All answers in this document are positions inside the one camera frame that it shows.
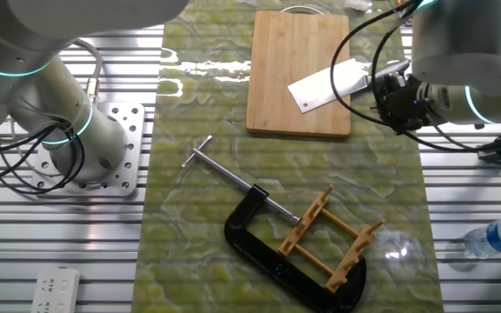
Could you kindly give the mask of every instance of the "mounting plate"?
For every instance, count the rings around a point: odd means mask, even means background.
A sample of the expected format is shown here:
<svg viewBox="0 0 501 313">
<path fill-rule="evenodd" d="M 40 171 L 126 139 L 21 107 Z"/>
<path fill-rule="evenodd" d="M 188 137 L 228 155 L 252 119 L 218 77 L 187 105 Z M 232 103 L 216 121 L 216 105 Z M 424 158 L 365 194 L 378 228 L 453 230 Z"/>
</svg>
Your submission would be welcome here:
<svg viewBox="0 0 501 313">
<path fill-rule="evenodd" d="M 108 176 L 97 182 L 88 182 L 82 185 L 73 181 L 62 189 L 53 190 L 39 197 L 118 198 L 130 196 L 136 191 L 144 128 L 144 106 L 140 103 L 99 103 L 97 107 L 105 115 L 114 117 L 125 129 L 128 147 L 123 161 Z M 136 129 L 131 131 L 130 127 L 133 125 L 136 126 Z M 36 169 L 46 174 L 59 173 L 50 159 L 50 153 L 46 149 L 38 151 Z M 62 176 L 50 178 L 34 172 L 31 183 L 36 186 L 43 182 L 45 186 L 53 186 L 59 183 L 62 178 Z"/>
</svg>

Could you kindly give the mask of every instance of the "green marble surface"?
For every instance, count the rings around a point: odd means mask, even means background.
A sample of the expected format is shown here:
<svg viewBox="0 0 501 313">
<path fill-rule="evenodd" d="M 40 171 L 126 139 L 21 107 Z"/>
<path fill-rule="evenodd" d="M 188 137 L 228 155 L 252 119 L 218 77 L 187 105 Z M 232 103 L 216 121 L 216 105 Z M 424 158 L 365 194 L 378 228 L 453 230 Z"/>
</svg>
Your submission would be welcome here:
<svg viewBox="0 0 501 313">
<path fill-rule="evenodd" d="M 258 183 L 301 216 L 334 183 L 328 210 L 356 230 L 385 219 L 365 252 L 368 277 L 354 312 L 442 312 L 424 181 L 417 145 L 352 118 L 345 141 L 253 136 L 245 130 L 254 16 L 257 10 L 311 5 L 350 17 L 351 27 L 386 10 L 363 14 L 343 1 L 196 0 L 165 26 L 156 122 L 132 311 L 310 312 L 230 249 L 227 216 L 244 193 L 202 161 L 181 164 L 207 135 L 206 153 L 249 183 Z M 372 25 L 351 41 L 368 61 L 394 21 Z M 403 57 L 399 36 L 383 62 Z M 370 95 L 353 98 L 368 112 Z M 292 225 L 264 207 L 250 227 L 273 249 Z M 319 218 L 302 245 L 335 268 L 353 238 Z M 298 253 L 290 261 L 324 285 L 328 277 Z"/>
</svg>

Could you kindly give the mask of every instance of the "orange plastic rack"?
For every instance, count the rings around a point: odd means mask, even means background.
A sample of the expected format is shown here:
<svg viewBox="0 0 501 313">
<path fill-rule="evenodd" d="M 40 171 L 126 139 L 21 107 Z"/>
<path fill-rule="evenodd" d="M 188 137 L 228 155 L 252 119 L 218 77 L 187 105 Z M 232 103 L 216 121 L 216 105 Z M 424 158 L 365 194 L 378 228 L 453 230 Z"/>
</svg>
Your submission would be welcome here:
<svg viewBox="0 0 501 313">
<path fill-rule="evenodd" d="M 310 208 L 304 213 L 301 221 L 293 228 L 287 238 L 285 238 L 284 243 L 282 243 L 278 251 L 285 257 L 288 257 L 295 249 L 303 254 L 303 256 L 310 259 L 314 264 L 331 275 L 325 288 L 335 293 L 337 287 L 347 283 L 347 274 L 358 263 L 358 258 L 363 254 L 364 249 L 372 243 L 374 231 L 382 226 L 384 221 L 380 221 L 374 226 L 366 225 L 361 232 L 355 231 L 351 226 L 339 220 L 324 207 L 330 200 L 330 193 L 333 189 L 334 186 L 330 185 L 327 191 L 316 198 Z M 335 270 L 330 269 L 326 264 L 315 258 L 298 243 L 320 214 L 328 217 L 332 222 L 339 225 L 356 238 L 355 242 L 351 245 L 347 253 L 345 253 L 343 260 Z"/>
</svg>

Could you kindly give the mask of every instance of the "teal light ring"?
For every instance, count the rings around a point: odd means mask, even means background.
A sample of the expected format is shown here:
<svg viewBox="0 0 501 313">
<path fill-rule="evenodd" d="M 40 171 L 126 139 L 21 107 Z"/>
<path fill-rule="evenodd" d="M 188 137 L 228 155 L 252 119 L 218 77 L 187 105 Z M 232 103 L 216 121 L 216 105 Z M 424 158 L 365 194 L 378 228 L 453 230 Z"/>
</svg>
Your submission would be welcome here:
<svg viewBox="0 0 501 313">
<path fill-rule="evenodd" d="M 39 68 L 37 70 L 33 70 L 32 72 L 23 73 L 23 74 L 13 74 L 13 73 L 3 73 L 3 72 L 0 72 L 0 76 L 5 76 L 5 77 L 25 77 L 25 76 L 28 76 L 28 75 L 35 74 L 35 73 L 39 72 L 40 70 L 43 70 L 46 66 L 48 66 L 48 64 L 45 64 L 41 68 Z"/>
<path fill-rule="evenodd" d="M 90 106 L 90 114 L 88 115 L 88 120 L 86 120 L 86 124 L 83 126 L 82 129 L 80 129 L 77 133 L 77 136 L 80 136 L 80 134 L 82 134 L 87 128 L 88 128 L 88 125 L 90 125 L 90 121 L 92 120 L 92 113 L 94 111 L 94 107 L 91 105 Z M 58 141 L 58 142 L 42 142 L 42 143 L 45 143 L 45 144 L 63 144 L 63 143 L 68 143 L 71 139 L 64 139 L 62 141 Z"/>
<path fill-rule="evenodd" d="M 494 123 L 491 120 L 487 119 L 486 117 L 483 117 L 483 115 L 480 114 L 480 112 L 475 107 L 475 103 L 473 102 L 473 97 L 471 96 L 471 87 L 465 86 L 465 96 L 467 97 L 467 103 L 469 104 L 469 107 L 471 108 L 473 113 L 475 113 L 478 119 L 486 123 Z"/>
</svg>

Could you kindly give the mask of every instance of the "black cable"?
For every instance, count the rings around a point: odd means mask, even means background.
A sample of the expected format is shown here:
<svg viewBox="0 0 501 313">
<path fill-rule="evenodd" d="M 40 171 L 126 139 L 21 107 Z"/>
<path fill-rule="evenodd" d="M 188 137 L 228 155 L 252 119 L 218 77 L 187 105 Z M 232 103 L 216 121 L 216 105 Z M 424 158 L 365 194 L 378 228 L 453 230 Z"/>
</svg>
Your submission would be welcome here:
<svg viewBox="0 0 501 313">
<path fill-rule="evenodd" d="M 349 104 L 347 104 L 344 99 L 342 99 L 342 97 L 338 94 L 337 92 L 337 88 L 336 88 L 336 84 L 335 84 L 335 80 L 334 80 L 334 69 L 335 69 L 335 66 L 336 66 L 336 62 L 337 62 L 337 58 L 339 57 L 339 54 L 341 53 L 341 50 L 343 49 L 343 47 L 345 46 L 346 43 L 349 42 L 349 40 L 355 36 L 360 30 L 364 29 L 365 27 L 375 23 L 375 22 L 378 22 L 384 18 L 387 18 L 387 17 L 390 17 L 392 14 L 396 13 L 396 12 L 399 12 L 399 11 L 403 11 L 405 9 L 407 9 L 408 7 L 412 6 L 410 10 L 407 10 L 407 12 L 404 14 L 404 17 L 407 17 L 409 15 L 411 15 L 414 10 L 422 3 L 422 0 L 410 0 L 402 5 L 400 5 L 399 7 L 397 7 L 396 9 L 394 10 L 388 10 L 382 14 L 380 14 L 379 16 L 377 17 L 374 17 L 362 24 L 360 24 L 357 28 L 355 28 L 354 30 L 352 30 L 349 35 L 347 35 L 344 40 L 339 44 L 339 46 L 337 47 L 337 50 L 336 50 L 336 53 L 334 54 L 334 57 L 332 58 L 331 60 L 331 66 L 330 66 L 330 83 L 331 83 L 331 88 L 332 88 L 332 91 L 334 92 L 334 95 L 336 96 L 336 99 L 348 110 L 350 111 L 351 113 L 359 116 L 359 117 L 362 117 L 363 119 L 366 119 L 368 121 L 371 121 L 373 123 L 378 123 L 378 124 L 381 124 L 383 126 L 387 126 L 387 127 L 391 127 L 393 128 L 394 130 L 400 130 L 401 128 L 401 125 L 396 125 L 396 124 L 393 124 L 393 123 L 387 123 L 385 121 L 381 121 L 381 120 L 377 120 L 376 118 L 373 118 L 373 117 L 369 117 L 369 116 L 366 116 L 365 114 L 353 109 Z M 392 30 L 388 31 L 384 37 L 382 38 L 382 41 L 380 42 L 380 44 L 378 45 L 377 47 L 377 51 L 374 55 L 374 59 L 373 59 L 373 62 L 372 62 L 372 69 L 371 69 L 371 84 L 372 84 L 372 89 L 374 90 L 374 97 L 376 99 L 376 102 L 377 102 L 377 105 L 379 106 L 380 104 L 380 98 L 379 98 L 379 94 L 376 92 L 377 88 L 376 88 L 376 69 L 377 69 L 377 61 L 380 57 L 380 53 L 382 52 L 382 48 L 385 46 L 386 42 L 388 41 L 388 39 L 391 37 L 391 35 L 399 28 L 399 26 L 401 26 L 401 24 L 399 24 L 398 26 L 394 27 Z M 433 144 L 433 143 L 428 143 L 414 135 L 412 135 L 409 131 L 407 130 L 402 130 L 401 132 L 404 133 L 404 135 L 406 135 L 407 137 L 409 137 L 410 139 L 416 141 L 417 143 L 421 143 L 421 144 L 424 144 L 428 147 L 431 147 L 433 149 L 436 149 L 436 150 L 442 150 L 442 151 L 445 151 L 445 152 L 461 152 L 461 153 L 466 153 L 466 152 L 480 152 L 480 151 L 492 151 L 492 150 L 496 150 L 496 149 L 501 149 L 501 143 L 489 143 L 489 144 L 486 144 L 485 146 L 482 146 L 482 147 L 478 147 L 478 148 L 470 148 L 470 149 L 453 149 L 453 148 L 447 148 L 447 147 L 441 147 L 441 146 L 438 146 L 436 144 Z"/>
<path fill-rule="evenodd" d="M 72 181 L 78 175 L 78 173 L 80 172 L 80 170 L 84 166 L 84 156 L 85 156 L 84 146 L 83 146 L 82 141 L 80 140 L 80 138 L 77 135 L 75 135 L 75 138 L 78 141 L 78 144 L 79 144 L 79 146 L 81 148 L 81 160 L 80 160 L 80 164 L 78 165 L 78 168 L 77 168 L 76 172 L 70 178 L 68 178 L 67 181 L 63 182 L 63 186 L 66 185 L 67 183 L 69 183 L 70 181 Z M 77 153 L 76 153 L 75 150 L 73 151 L 73 153 L 74 153 L 74 156 L 73 156 L 73 167 L 74 167 L 74 164 L 77 162 L 77 159 L 76 159 L 76 154 Z M 15 191 L 18 194 L 22 194 L 22 195 L 42 195 L 42 194 L 48 193 L 50 191 L 56 190 L 58 188 L 61 188 L 59 186 L 60 183 L 58 183 L 57 185 L 53 186 L 52 188 L 49 188 L 49 190 L 47 190 L 47 191 L 46 190 L 43 190 L 43 191 L 26 191 L 26 190 L 20 190 L 19 188 L 16 188 L 16 187 L 12 186 L 11 184 L 7 183 L 3 178 L 0 178 L 0 181 L 7 188 Z"/>
<path fill-rule="evenodd" d="M 24 156 L 20 160 L 18 160 L 18 162 L 15 165 L 9 167 L 7 170 L 4 170 L 4 171 L 0 172 L 0 177 L 3 177 L 5 175 L 11 173 L 13 170 L 16 170 L 19 166 L 21 166 L 21 164 L 24 163 L 24 161 L 26 161 L 26 159 L 32 154 L 32 152 L 34 152 L 34 150 L 36 149 L 36 147 L 38 145 L 40 145 L 42 143 L 42 141 L 47 136 L 49 136 L 51 134 L 52 131 L 53 130 L 50 130 L 50 131 L 46 132 L 45 134 L 43 134 L 41 137 L 39 137 L 38 140 L 32 145 L 32 147 L 30 147 L 30 149 L 28 149 L 26 151 L 26 153 L 24 154 Z"/>
<path fill-rule="evenodd" d="M 73 43 L 79 47 L 85 48 L 87 51 L 89 51 L 89 53 L 91 53 L 96 58 L 96 68 L 94 69 L 92 78 L 98 79 L 100 77 L 100 72 L 102 71 L 102 67 L 104 65 L 104 60 L 102 59 L 100 51 L 98 51 L 93 45 L 85 42 L 82 39 L 77 39 Z"/>
<path fill-rule="evenodd" d="M 390 39 L 391 35 L 399 28 L 399 26 L 394 27 L 393 29 L 391 29 L 390 31 L 388 31 L 384 35 L 384 37 L 380 41 L 380 44 L 377 47 L 376 52 L 374 53 L 374 58 L 372 60 L 372 69 L 371 69 L 371 81 L 372 81 L 372 89 L 373 90 L 377 90 L 376 89 L 376 79 L 375 79 L 376 78 L 376 73 L 377 73 L 376 69 L 377 69 L 378 59 L 380 58 L 380 54 L 382 53 L 382 49 L 384 48 L 385 44 Z M 379 105 L 381 103 L 381 101 L 380 101 L 381 99 L 380 99 L 380 95 L 376 91 L 374 92 L 374 98 L 376 100 L 377 105 Z M 399 125 L 389 125 L 389 126 L 390 127 L 393 126 L 392 128 L 394 130 L 399 130 L 399 128 L 400 128 Z M 402 130 L 401 132 L 403 132 L 404 135 L 406 135 L 410 139 L 416 141 L 417 143 L 421 143 L 421 144 L 424 144 L 427 147 L 433 148 L 435 150 L 444 151 L 444 152 L 477 153 L 477 152 L 494 151 L 494 150 L 497 150 L 497 149 L 501 149 L 501 143 L 488 143 L 486 145 L 483 145 L 483 146 L 480 146 L 480 147 L 477 147 L 477 148 L 468 148 L 468 149 L 467 148 L 455 149 L 455 148 L 442 147 L 442 146 L 439 146 L 439 145 L 434 144 L 434 143 L 426 142 L 425 140 L 420 139 L 419 137 L 414 136 L 413 134 L 411 134 L 407 130 Z"/>
<path fill-rule="evenodd" d="M 336 96 L 336 99 L 347 109 L 349 110 L 351 113 L 353 114 L 356 114 L 357 116 L 359 117 L 362 117 L 363 119 L 366 119 L 368 121 L 371 121 L 373 123 L 378 123 L 380 125 L 384 125 L 384 126 L 388 126 L 388 127 L 391 127 L 391 124 L 387 123 L 387 122 L 384 122 L 384 121 L 380 121 L 380 120 L 377 120 L 376 118 L 373 118 L 373 117 L 369 117 L 355 109 L 353 109 L 349 104 L 347 104 L 344 99 L 339 95 L 339 93 L 337 92 L 337 88 L 336 88 L 336 82 L 334 80 L 334 70 L 336 68 L 336 62 L 337 62 L 337 59 L 339 58 L 339 54 L 341 53 L 341 50 L 344 48 L 345 44 L 347 42 L 349 42 L 349 40 L 355 36 L 360 30 L 364 29 L 365 27 L 373 24 L 373 23 L 376 23 L 384 18 L 387 18 L 387 17 L 390 17 L 392 16 L 393 14 L 395 14 L 396 12 L 400 12 L 402 10 L 405 10 L 406 8 L 408 8 L 409 6 L 417 3 L 417 2 L 422 2 L 421 0 L 410 0 L 400 6 L 398 6 L 396 9 L 394 10 L 388 10 L 382 14 L 380 14 L 379 16 L 376 16 L 376 17 L 373 17 L 372 19 L 358 25 L 357 28 L 355 28 L 354 30 L 352 30 L 345 38 L 344 40 L 339 44 L 339 46 L 337 47 L 337 50 L 336 50 L 336 53 L 334 54 L 334 57 L 331 59 L 331 66 L 330 66 L 330 84 L 331 84 L 331 89 L 333 90 L 334 92 L 334 95 Z"/>
<path fill-rule="evenodd" d="M 22 146 L 22 145 L 24 145 L 26 143 L 29 143 L 32 140 L 37 139 L 37 138 L 39 138 L 41 136 L 43 136 L 43 138 L 46 138 L 53 130 L 56 130 L 57 128 L 61 127 L 65 123 L 66 122 L 61 122 L 61 123 L 49 125 L 48 127 L 44 128 L 43 130 L 38 131 L 36 134 L 32 135 L 31 137 L 25 138 L 24 140 L 22 140 L 20 142 L 13 143 L 13 144 L 10 144 L 10 145 L 6 145 L 6 146 L 0 148 L 0 152 L 1 151 L 15 149 L 16 147 L 20 147 L 20 146 Z"/>
<path fill-rule="evenodd" d="M 7 186 L 8 188 L 12 189 L 13 191 L 15 191 L 16 193 L 19 193 L 19 194 L 25 194 L 25 195 L 42 195 L 42 194 L 46 194 L 48 192 L 51 192 L 53 190 L 56 190 L 56 189 L 59 189 L 59 188 L 63 188 L 67 183 L 69 183 L 70 181 L 72 181 L 73 179 L 75 179 L 75 177 L 77 177 L 78 173 L 80 172 L 80 170 L 83 168 L 84 166 L 84 158 L 85 158 L 85 151 L 84 151 L 84 147 L 83 147 L 83 144 L 81 142 L 81 140 L 78 138 L 78 136 L 76 135 L 73 135 L 72 132 L 69 130 L 68 131 L 69 134 L 68 134 L 68 138 L 70 140 L 72 140 L 73 138 L 75 138 L 78 142 L 78 144 L 80 145 L 80 148 L 81 148 L 81 162 L 77 168 L 77 171 L 73 174 L 73 170 L 75 168 L 75 165 L 77 164 L 77 147 L 76 145 L 73 143 L 72 144 L 72 160 L 71 160 L 71 166 L 69 167 L 67 173 L 63 176 L 63 179 L 57 183 L 56 185 L 54 185 L 53 187 L 50 187 L 50 188 L 39 188 L 37 186 L 34 186 L 32 185 L 31 183 L 28 183 L 26 182 L 22 177 L 20 177 L 20 175 L 17 174 L 16 171 L 12 171 L 11 173 L 22 183 L 24 183 L 26 186 L 32 188 L 33 190 L 36 190 L 36 191 L 25 191 L 25 190 L 20 190 L 18 188 L 15 188 L 14 186 L 11 186 L 9 183 L 7 183 L 3 177 L 0 177 L 0 182 Z M 0 155 L 1 155 L 1 158 L 3 159 L 3 162 L 5 163 L 5 165 L 10 168 L 11 165 L 9 164 L 9 161 L 7 160 L 7 157 L 5 156 L 5 154 L 3 152 L 0 152 Z"/>
</svg>

